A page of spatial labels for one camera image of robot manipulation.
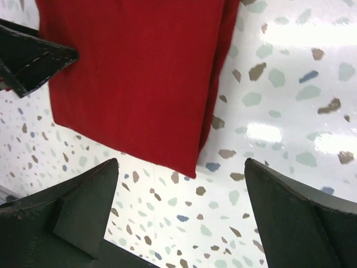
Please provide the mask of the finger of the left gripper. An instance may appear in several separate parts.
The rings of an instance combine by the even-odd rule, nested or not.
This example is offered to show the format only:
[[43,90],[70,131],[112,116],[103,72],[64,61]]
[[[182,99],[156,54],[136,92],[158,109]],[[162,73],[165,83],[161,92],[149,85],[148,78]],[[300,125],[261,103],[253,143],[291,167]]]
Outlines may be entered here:
[[1,90],[23,98],[79,58],[77,50],[43,40],[38,31],[1,19]]

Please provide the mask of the dark red t shirt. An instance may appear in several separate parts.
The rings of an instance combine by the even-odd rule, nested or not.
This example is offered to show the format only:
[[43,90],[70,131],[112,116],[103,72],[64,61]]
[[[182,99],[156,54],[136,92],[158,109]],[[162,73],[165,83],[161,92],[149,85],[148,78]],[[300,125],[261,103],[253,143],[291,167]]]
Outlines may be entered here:
[[49,84],[54,121],[190,178],[239,1],[37,1],[39,37],[79,58]]

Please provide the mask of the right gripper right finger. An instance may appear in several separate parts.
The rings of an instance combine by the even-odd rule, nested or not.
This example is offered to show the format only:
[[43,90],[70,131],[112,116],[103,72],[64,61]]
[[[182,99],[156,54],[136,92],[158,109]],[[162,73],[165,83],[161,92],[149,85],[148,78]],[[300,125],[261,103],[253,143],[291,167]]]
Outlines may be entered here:
[[251,158],[244,175],[269,267],[356,267],[356,203]]

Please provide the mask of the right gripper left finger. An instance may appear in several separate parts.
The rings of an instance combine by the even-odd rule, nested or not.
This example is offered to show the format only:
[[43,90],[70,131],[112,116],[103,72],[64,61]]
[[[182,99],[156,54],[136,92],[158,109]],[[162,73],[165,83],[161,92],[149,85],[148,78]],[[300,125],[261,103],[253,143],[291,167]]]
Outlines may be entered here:
[[104,238],[117,159],[21,197],[1,188],[2,267],[151,267]]

